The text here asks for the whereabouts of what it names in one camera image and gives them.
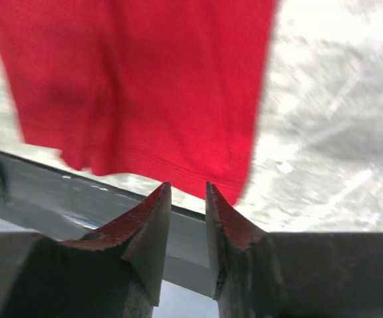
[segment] red fabric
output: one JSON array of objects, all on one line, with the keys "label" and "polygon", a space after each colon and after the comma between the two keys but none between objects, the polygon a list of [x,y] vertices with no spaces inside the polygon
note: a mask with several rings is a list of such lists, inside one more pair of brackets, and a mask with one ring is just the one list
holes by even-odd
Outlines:
[{"label": "red fabric", "polygon": [[250,166],[275,0],[0,1],[25,142],[234,203]]}]

